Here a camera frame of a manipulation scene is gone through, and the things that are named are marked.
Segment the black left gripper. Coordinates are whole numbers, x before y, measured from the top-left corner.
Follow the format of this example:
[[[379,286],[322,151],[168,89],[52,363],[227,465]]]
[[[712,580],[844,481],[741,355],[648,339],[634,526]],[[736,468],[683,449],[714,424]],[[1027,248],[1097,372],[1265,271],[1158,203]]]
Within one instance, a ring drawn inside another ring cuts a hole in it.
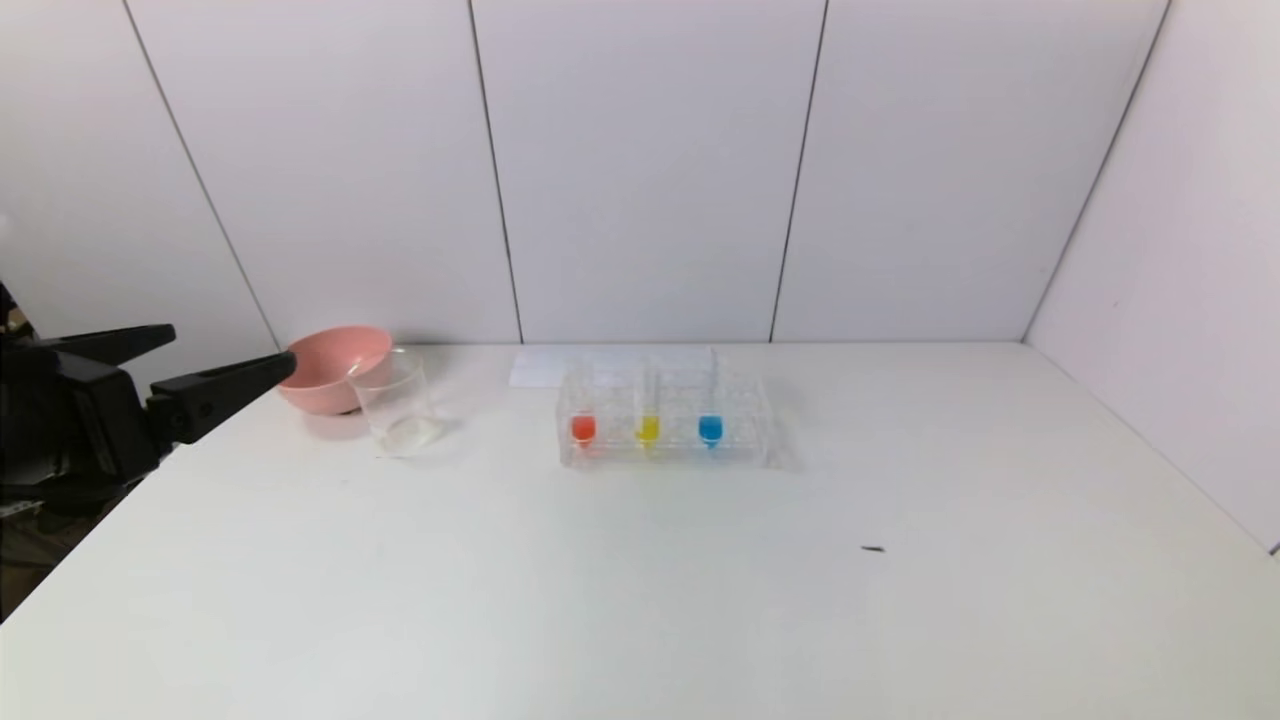
[[[125,486],[157,447],[193,445],[297,369],[291,351],[150,386],[145,411],[119,365],[177,338],[151,324],[47,338],[3,355],[3,488]]]

